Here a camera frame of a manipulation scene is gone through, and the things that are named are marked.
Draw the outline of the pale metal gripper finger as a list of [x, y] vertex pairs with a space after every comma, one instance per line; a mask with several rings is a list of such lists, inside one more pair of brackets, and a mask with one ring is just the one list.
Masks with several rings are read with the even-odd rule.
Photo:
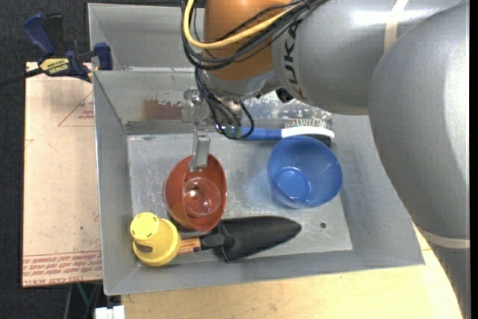
[[193, 157], [190, 160], [190, 170], [201, 171], [208, 166], [208, 155], [211, 139], [204, 129], [197, 129], [193, 135]]
[[184, 93], [184, 106], [181, 121], [186, 124], [202, 124], [203, 99], [196, 87], [188, 88]]

